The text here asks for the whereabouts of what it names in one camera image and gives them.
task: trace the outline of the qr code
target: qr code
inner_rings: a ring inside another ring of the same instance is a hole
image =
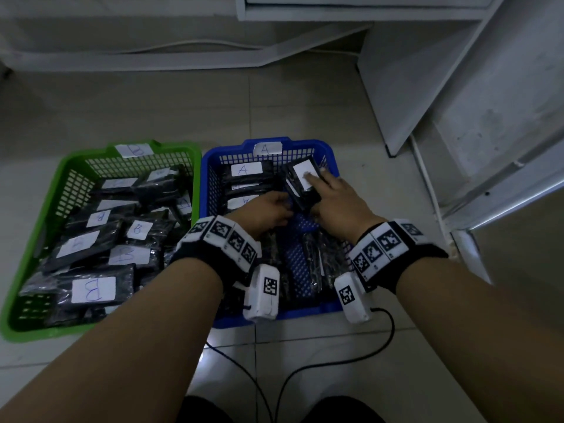
[[[382,245],[382,248],[384,248],[384,250],[388,252],[390,249],[393,249],[401,244],[402,241],[399,240],[397,234],[395,234],[392,230],[388,230],[378,237],[378,243],[380,243],[380,245]]]
[[[214,233],[217,236],[221,236],[222,238],[226,238],[231,231],[231,227],[227,224],[223,224],[221,221],[216,221],[215,224],[211,227],[210,233]]]
[[[419,231],[419,228],[415,227],[411,223],[402,224],[402,227],[405,228],[405,231],[407,231],[412,236],[423,236],[423,233]]]
[[[380,250],[375,241],[370,242],[367,246],[363,248],[363,253],[368,257],[371,263],[376,261],[378,258],[384,255]]]
[[[204,231],[204,229],[206,228],[206,226],[209,224],[209,221],[204,221],[202,223],[196,223],[194,224],[194,227],[192,227],[190,229],[190,233],[200,233],[202,231]]]
[[[370,267],[370,264],[368,263],[368,261],[366,261],[366,258],[363,256],[362,253],[358,254],[356,258],[352,260],[352,262],[354,263],[356,268],[360,271],[360,273],[364,272],[367,268]]]
[[[252,264],[254,257],[257,256],[257,252],[253,249],[252,246],[250,246],[250,244],[245,244],[245,247],[243,248],[243,252],[241,253],[241,256],[249,264]]]
[[[265,294],[275,296],[277,288],[278,288],[278,280],[271,279],[270,277],[264,278],[264,293]]]
[[[352,289],[349,285],[345,286],[343,289],[340,289],[339,295],[341,296],[341,299],[343,300],[344,306],[349,304],[349,303],[352,303],[355,300]]]
[[[231,233],[227,243],[233,246],[233,248],[235,248],[237,252],[241,252],[243,244],[245,243],[245,239],[243,239],[239,233],[233,230],[233,233]]]

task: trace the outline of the person's left arm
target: person's left arm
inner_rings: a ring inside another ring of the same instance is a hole
[[[270,192],[228,215],[255,239],[292,215]],[[174,421],[223,294],[207,264],[180,259],[49,364],[0,421]]]

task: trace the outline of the basket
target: basket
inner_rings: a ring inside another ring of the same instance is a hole
[[[131,177],[148,170],[183,164],[194,176],[192,222],[199,217],[201,150],[190,142],[161,144],[151,140],[143,142],[154,154],[123,158],[111,144],[105,149],[83,150],[66,156],[59,164],[20,265],[0,314],[0,332],[7,341],[26,342],[61,335],[82,333],[94,324],[64,328],[45,328],[43,319],[52,303],[52,296],[39,294],[19,297],[24,281],[36,269],[39,258],[48,254],[50,244],[74,206],[82,206],[89,198],[88,192],[100,177]]]
[[[313,156],[320,167],[327,168],[336,177],[339,176],[333,150],[328,144],[318,140],[292,141],[288,137],[248,139],[242,145],[217,147],[209,150],[202,158],[200,216],[216,215],[218,212],[219,199],[222,194],[218,169],[222,164],[231,165],[272,160],[275,171],[278,171],[280,165],[307,156]],[[318,227],[303,214],[296,214],[290,220],[288,226],[283,229],[284,234],[278,241],[280,251],[284,254],[286,265],[292,272],[292,294],[298,298],[300,304],[299,308],[279,311],[277,319],[293,319],[342,311],[342,306],[336,295],[331,296],[327,301],[320,301],[315,298],[310,287],[311,277],[302,249],[301,235],[316,230]],[[348,251],[350,244],[344,242],[343,247],[345,251]],[[241,309],[241,314],[217,316],[213,326],[222,329],[241,327],[251,323],[243,318],[243,310]]]

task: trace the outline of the beige floor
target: beige floor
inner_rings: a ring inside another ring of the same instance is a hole
[[[15,74],[0,83],[0,299],[18,266],[47,187],[62,156],[110,142],[190,140],[202,148],[249,138],[321,139],[339,170],[370,207],[409,218],[441,243],[413,156],[386,156],[353,59],[297,56],[262,69],[138,74]],[[349,394],[388,423],[483,422],[429,348],[395,296],[377,291],[399,328],[384,353],[343,367],[311,370],[289,384],[281,422],[295,422],[320,398]],[[270,405],[283,378],[305,363],[377,348],[389,322],[351,326],[341,313],[212,330],[210,342],[236,357],[264,386]],[[0,340],[0,404],[74,337],[10,344]],[[266,422],[247,377],[205,350],[190,391],[214,400],[239,422]]]

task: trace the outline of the person's right hand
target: person's right hand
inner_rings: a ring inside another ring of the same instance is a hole
[[[311,208],[315,220],[330,234],[356,245],[370,227],[387,220],[374,215],[366,202],[342,178],[335,178],[321,169],[325,181],[306,173],[305,178],[321,196],[320,203]]]

